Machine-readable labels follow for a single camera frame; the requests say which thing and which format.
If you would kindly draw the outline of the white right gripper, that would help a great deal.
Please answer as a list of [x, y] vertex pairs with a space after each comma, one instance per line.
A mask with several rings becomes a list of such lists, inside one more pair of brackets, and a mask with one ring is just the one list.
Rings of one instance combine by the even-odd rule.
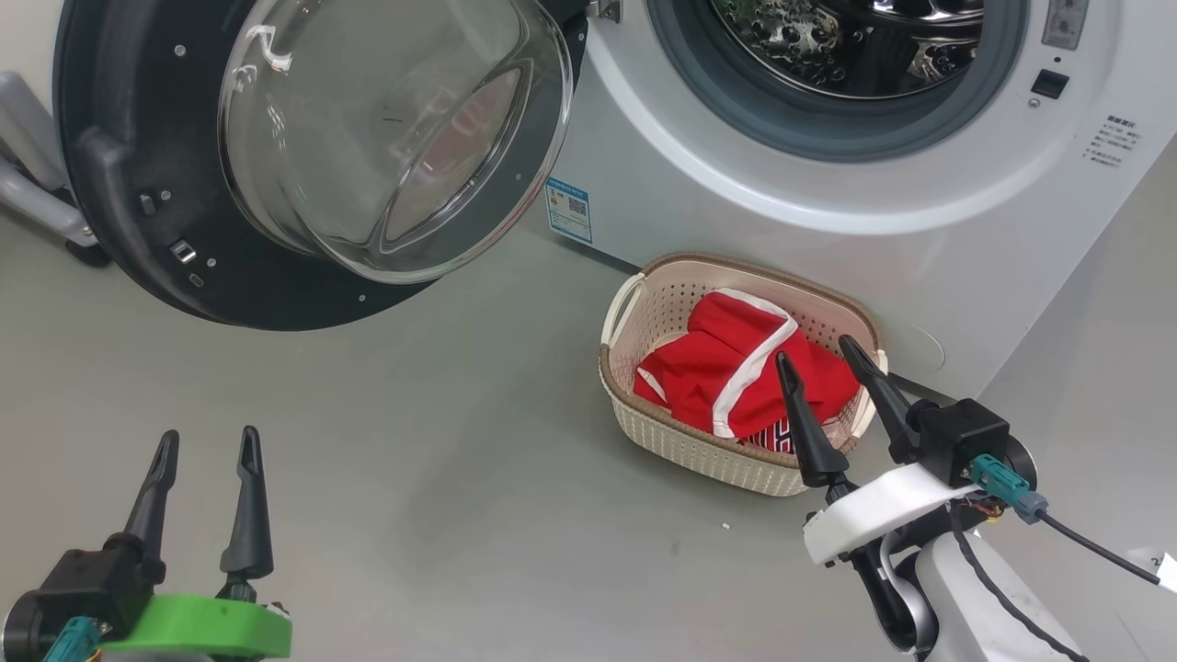
[[[875, 403], [875, 411], [886, 429], [887, 454], [892, 461], [917, 462], [918, 433], [907, 422], [911, 403], [887, 380], [887, 375], [853, 336], [842, 335], [838, 347], [856, 380]], [[806, 386], [783, 351], [776, 355], [776, 371], [803, 485], [847, 485], [850, 463], [829, 443], [827, 433], [807, 403]], [[979, 486], [971, 481], [963, 486], [949, 486], [919, 464], [896, 468], [859, 486], [853, 494], [836, 499], [807, 519], [803, 527], [807, 557], [816, 565], [824, 565], [840, 557], [842, 552], [852, 552], [875, 538], [898, 531], [913, 519], [935, 511], [935, 508], [944, 507], [950, 499], [978, 490]]]

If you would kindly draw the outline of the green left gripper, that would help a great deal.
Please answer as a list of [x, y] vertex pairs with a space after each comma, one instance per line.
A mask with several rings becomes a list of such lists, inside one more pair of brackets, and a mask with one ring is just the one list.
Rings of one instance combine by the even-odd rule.
[[[162, 532], [169, 490], [177, 481], [179, 432], [166, 431], [158, 444], [122, 531], [113, 532], [102, 548], [129, 552], [142, 584], [166, 578]], [[105, 655], [122, 653], [206, 656], [215, 662], [261, 662], [290, 658], [293, 623], [282, 607], [257, 600], [251, 581], [274, 570], [270, 537], [268, 486], [259, 431], [244, 426], [238, 454], [238, 504], [222, 550], [220, 570], [227, 581], [214, 596], [158, 594], [152, 596], [126, 635], [105, 641]]]

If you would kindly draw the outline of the red garment white trim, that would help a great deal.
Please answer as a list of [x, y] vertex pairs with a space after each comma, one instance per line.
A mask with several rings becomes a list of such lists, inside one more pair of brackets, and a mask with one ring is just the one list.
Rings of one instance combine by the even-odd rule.
[[807, 405], [822, 423], [836, 421], [858, 393], [845, 360], [807, 340], [793, 315], [732, 289], [703, 296], [691, 311], [689, 331], [643, 357], [634, 370], [634, 393], [719, 439], [791, 454], [778, 353], [794, 365]]

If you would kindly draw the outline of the dark washing machine glass door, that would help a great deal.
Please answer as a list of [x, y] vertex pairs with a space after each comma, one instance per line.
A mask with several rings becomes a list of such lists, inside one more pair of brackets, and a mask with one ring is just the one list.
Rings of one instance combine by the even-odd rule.
[[306, 331], [465, 267], [541, 196], [588, 0], [64, 0], [84, 216], [185, 315]]

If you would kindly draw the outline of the cream perforated laundry basket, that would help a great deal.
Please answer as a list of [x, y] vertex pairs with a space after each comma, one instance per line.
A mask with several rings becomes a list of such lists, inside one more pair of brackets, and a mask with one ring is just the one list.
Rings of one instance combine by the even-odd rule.
[[714, 253], [664, 254], [624, 282], [601, 324], [598, 372], [616, 419], [630, 441], [665, 461], [752, 494], [803, 494], [791, 455], [744, 445], [674, 421], [634, 393], [636, 365], [657, 345], [685, 335], [690, 309], [711, 290], [732, 286], [782, 306], [799, 322], [807, 340], [837, 350], [853, 337], [871, 360], [887, 368], [880, 330], [858, 302], [816, 282]]

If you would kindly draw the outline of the white washing machine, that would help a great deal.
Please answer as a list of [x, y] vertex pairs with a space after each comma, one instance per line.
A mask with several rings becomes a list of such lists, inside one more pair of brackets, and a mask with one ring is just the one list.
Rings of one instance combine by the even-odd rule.
[[550, 226], [860, 302], [976, 395], [1177, 137], [1177, 0], [554, 0], [577, 86]]

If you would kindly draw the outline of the blue white energy label sticker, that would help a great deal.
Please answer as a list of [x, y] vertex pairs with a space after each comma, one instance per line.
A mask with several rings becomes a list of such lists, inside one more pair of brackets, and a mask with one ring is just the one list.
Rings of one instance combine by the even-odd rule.
[[588, 193], [556, 177], [548, 177], [545, 183], [545, 194], [550, 229], [564, 238], [593, 245]]

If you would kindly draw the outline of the white partition grey wheeled stand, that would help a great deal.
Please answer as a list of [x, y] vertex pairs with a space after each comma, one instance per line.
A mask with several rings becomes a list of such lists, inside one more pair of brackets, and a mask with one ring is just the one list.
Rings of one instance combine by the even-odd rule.
[[0, 207], [64, 239], [91, 269], [112, 264], [72, 192], [49, 110], [14, 71], [0, 71]]

